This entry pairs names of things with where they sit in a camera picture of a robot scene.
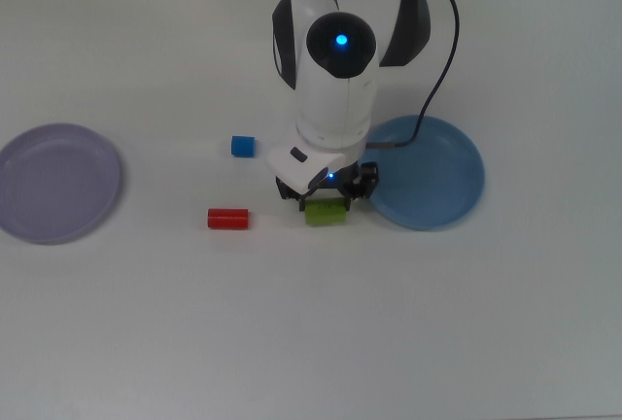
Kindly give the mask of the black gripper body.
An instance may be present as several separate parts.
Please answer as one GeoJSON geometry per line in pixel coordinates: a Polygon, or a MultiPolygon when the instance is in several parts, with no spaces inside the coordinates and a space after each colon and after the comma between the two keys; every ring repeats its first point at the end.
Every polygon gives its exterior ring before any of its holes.
{"type": "Polygon", "coordinates": [[[316,190],[336,190],[346,198],[359,198],[361,168],[355,162],[335,172],[327,172],[326,175],[313,188],[316,190]]]}

